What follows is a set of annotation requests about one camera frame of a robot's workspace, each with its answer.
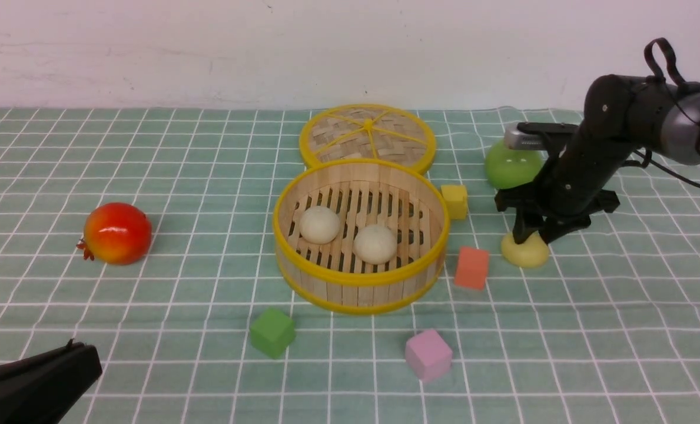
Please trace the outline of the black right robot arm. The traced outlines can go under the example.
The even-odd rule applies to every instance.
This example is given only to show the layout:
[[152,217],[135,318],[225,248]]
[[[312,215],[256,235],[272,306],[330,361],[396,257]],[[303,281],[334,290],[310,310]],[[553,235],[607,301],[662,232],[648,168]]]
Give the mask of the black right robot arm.
[[552,243],[617,209],[605,186],[622,167],[647,167],[653,153],[700,165],[700,83],[605,75],[587,91],[580,124],[519,122],[505,140],[549,156],[533,180],[497,192],[497,210],[516,210],[516,244],[533,234]]

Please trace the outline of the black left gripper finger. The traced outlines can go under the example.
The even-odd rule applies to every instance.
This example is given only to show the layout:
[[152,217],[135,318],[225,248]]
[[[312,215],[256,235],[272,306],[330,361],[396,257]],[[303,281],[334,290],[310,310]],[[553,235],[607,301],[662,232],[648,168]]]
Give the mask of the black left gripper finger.
[[68,341],[0,365],[0,423],[58,423],[103,373],[97,347]]

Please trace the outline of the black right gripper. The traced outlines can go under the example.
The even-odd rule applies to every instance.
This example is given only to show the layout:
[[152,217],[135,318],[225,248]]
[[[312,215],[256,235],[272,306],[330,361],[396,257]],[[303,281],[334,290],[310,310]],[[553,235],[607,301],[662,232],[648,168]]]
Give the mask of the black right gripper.
[[539,134],[549,154],[535,179],[507,190],[498,190],[498,212],[516,210],[512,239],[524,244],[540,231],[551,244],[566,234],[591,226],[591,215],[610,214],[619,206],[606,183],[629,164],[636,145],[621,137],[596,138],[584,124],[517,122],[526,133]]

